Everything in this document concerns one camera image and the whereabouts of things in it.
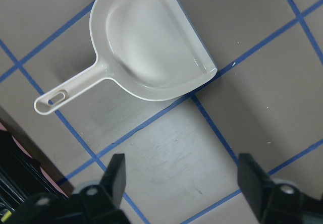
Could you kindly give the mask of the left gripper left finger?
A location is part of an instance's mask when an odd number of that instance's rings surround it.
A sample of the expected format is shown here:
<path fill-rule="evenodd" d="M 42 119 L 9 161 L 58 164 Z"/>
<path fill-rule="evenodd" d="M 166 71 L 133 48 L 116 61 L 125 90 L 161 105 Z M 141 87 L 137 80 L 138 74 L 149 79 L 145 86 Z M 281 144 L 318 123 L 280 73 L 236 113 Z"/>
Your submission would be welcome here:
<path fill-rule="evenodd" d="M 99 183 L 65 200 L 50 193 L 35 194 L 15 210 L 15 223 L 126 223 L 120 209 L 125 186 L 125 155 L 114 154 Z"/>

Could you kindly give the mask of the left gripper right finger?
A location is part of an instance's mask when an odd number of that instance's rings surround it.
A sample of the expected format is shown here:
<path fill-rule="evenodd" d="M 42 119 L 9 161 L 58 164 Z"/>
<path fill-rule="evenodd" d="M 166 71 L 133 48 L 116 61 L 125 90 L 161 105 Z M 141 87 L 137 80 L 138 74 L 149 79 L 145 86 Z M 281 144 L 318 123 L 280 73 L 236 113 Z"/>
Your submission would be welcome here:
<path fill-rule="evenodd" d="M 322 199 L 271 179 L 250 153 L 238 159 L 238 186 L 258 223 L 322 223 Z"/>

